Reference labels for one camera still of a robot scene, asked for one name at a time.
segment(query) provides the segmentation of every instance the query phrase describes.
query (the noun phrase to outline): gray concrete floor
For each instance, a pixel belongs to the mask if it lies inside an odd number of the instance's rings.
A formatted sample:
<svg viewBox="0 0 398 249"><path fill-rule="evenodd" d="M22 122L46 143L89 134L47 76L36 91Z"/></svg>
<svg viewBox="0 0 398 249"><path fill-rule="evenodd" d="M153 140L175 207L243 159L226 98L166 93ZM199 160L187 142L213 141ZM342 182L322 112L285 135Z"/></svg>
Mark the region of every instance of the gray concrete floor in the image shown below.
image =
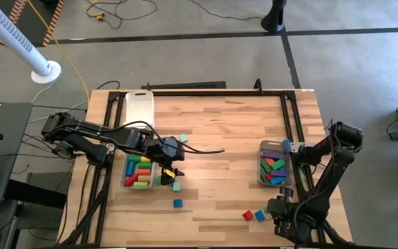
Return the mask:
<svg viewBox="0 0 398 249"><path fill-rule="evenodd" d="M88 19L84 1L67 1L56 28L60 39L189 33L262 31L259 20L235 21L209 16L190 1L154 0L158 11L125 22L120 30ZM237 17L263 16L270 0L197 0L210 11ZM141 15L151 5L138 0L122 6L124 15ZM285 9L288 30L398 27L398 0L295 0ZM331 118L361 127L363 150L341 181L345 209L356 243L398 248L398 142L385 128L398 106L398 33L290 37L303 88L316 89L324 123ZM268 88L292 88L279 37L139 41L65 45L90 89L119 80L123 89L151 84L227 81L229 88L251 88L259 77ZM58 61L64 75L39 97L37 104L70 107L85 93L56 46L39 49ZM30 81L30 71L8 49L0 48L0 101L30 101L42 86ZM36 109L31 118L48 115ZM83 113L74 112L83 117ZM28 126L39 134L43 122ZM22 147L22 152L39 153ZM15 171L29 163L29 172L65 172L60 160L20 158ZM25 174L14 178L24 180ZM35 231L47 238L56 231ZM41 246L22 234L18 248Z"/></svg>

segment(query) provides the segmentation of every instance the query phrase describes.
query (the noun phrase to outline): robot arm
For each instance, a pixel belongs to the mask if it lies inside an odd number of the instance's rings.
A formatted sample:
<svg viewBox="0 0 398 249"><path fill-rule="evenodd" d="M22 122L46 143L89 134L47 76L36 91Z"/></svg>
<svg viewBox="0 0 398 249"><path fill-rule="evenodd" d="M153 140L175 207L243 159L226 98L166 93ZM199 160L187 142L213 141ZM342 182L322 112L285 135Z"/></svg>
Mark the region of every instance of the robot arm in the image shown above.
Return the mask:
<svg viewBox="0 0 398 249"><path fill-rule="evenodd" d="M72 117L68 113L50 115L41 131L46 142L64 141L86 154L88 163L103 167L114 149L145 156L162 167L161 184L174 182L184 174L172 162L184 160L183 147L175 138L154 138L154 131L119 127L112 129ZM93 144L87 138L102 142Z"/></svg>
<svg viewBox="0 0 398 249"><path fill-rule="evenodd" d="M268 211L276 224L274 233L297 244L307 244L311 229L322 227L333 243L345 243L325 218L330 209L330 197L347 166L362 147L363 134L358 128L342 122L330 127L330 134L313 147L301 145L292 154L293 166L318 165L322 156L331 154L321 178L298 203L291 203L292 190L281 189L282 196L268 201Z"/></svg>

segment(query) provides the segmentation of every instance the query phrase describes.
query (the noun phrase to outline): purple block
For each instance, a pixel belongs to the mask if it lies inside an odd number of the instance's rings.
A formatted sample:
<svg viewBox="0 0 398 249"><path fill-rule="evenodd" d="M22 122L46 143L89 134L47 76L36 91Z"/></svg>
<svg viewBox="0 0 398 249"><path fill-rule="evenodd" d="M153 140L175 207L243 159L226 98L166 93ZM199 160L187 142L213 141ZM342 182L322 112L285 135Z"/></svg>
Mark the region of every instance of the purple block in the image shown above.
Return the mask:
<svg viewBox="0 0 398 249"><path fill-rule="evenodd" d="M275 184L282 183L285 179L286 179L285 177L277 176L277 177L274 177L273 179L269 180L269 183L271 183L272 185L275 185Z"/></svg>
<svg viewBox="0 0 398 249"><path fill-rule="evenodd" d="M272 151L264 151L263 152L263 157L281 159L282 158L282 154L277 153L277 152L272 152Z"/></svg>
<svg viewBox="0 0 398 249"><path fill-rule="evenodd" d="M283 176L287 177L287 172L283 170L272 170L269 172L270 175L272 176Z"/></svg>

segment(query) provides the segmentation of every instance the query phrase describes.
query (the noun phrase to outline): clear plastic container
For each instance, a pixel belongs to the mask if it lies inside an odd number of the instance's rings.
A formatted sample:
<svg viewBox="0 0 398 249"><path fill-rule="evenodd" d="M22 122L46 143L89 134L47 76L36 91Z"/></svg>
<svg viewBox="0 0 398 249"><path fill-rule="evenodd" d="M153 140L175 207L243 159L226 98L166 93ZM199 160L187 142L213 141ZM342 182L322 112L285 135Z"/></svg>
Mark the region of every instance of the clear plastic container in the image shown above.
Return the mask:
<svg viewBox="0 0 398 249"><path fill-rule="evenodd" d="M123 187L123 188L132 189L132 190L147 190L147 189L151 189L153 187L153 181L154 181L154 177L155 177L155 169L158 166L158 164L157 163L152 163L151 164L150 182L147 185L147 187L133 187L133 186L126 187L124 185L124 181L128 178L128 176L126 176L126 174L125 174L126 169L127 169L127 156L128 156L128 154L126 154L126 156L125 156L124 168L122 170L122 176L121 176L121 180L119 181L119 185L121 187Z"/></svg>
<svg viewBox="0 0 398 249"><path fill-rule="evenodd" d="M261 177L260 171L262 170L261 160L262 160L262 155L264 152L274 152L277 154L280 154L282 156L282 160L285 162L284 168L286 171L286 179L279 184L271 184L269 182L265 181ZM282 148L282 142L276 142L276 141L268 141L264 140L260 143L260 148L258 150L258 162L257 162L257 181L260 185L266 186L266 187L282 187L282 186L289 186L292 184L292 179L291 179L291 157L289 153L283 153L283 148Z"/></svg>

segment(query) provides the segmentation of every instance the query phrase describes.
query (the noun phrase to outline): wooden table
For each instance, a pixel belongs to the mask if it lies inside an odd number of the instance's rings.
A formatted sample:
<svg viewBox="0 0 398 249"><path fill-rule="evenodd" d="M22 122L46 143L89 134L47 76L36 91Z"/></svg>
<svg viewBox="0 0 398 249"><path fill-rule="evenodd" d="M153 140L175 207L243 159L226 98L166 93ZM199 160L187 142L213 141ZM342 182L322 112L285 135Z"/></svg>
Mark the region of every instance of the wooden table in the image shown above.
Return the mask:
<svg viewBox="0 0 398 249"><path fill-rule="evenodd" d="M93 91L87 121L103 123L107 96L108 91ZM322 140L325 131L315 92L296 90L296 97L306 141ZM123 107L121 124L125 110ZM288 110L292 119L291 107ZM174 192L168 186L125 190L119 184L124 153L117 151L102 246L292 245L274 235L270 217L264 222L255 219L247 222L242 217L247 210L263 210L267 201L278 195L278 189L261 187L256 182L256 152L260 142L286 139L278 97L155 97L155 128L163 136L187 134L188 144L196 149L226 152L186 154L185 161L175 162L174 167L185 176L177 177L182 189ZM68 219L62 240L75 228L86 168L86 159L78 158L68 191ZM315 181L322 171L320 168L314 174ZM92 178L93 168L84 187L82 215ZM183 208L173 208L174 199L183 199ZM92 221L88 242L94 240L97 214ZM328 221L344 239L352 240L338 189L332 195Z"/></svg>

